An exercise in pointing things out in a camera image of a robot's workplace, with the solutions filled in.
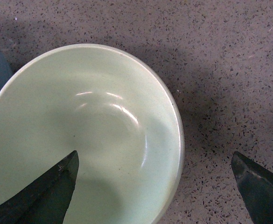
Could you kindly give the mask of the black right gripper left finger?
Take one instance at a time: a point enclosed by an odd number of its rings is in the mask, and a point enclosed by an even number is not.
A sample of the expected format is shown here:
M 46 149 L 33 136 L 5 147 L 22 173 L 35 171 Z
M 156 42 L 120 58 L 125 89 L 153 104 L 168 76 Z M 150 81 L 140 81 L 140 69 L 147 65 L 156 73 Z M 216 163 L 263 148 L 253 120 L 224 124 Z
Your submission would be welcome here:
M 61 224 L 75 190 L 76 150 L 0 205 L 0 224 Z

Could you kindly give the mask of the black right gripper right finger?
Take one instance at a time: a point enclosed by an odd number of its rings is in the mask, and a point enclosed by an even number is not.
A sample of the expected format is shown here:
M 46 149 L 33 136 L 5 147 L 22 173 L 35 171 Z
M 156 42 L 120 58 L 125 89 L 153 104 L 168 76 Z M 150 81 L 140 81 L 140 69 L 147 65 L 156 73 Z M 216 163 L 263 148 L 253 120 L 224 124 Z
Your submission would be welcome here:
M 253 223 L 273 224 L 273 173 L 238 151 L 231 168 Z

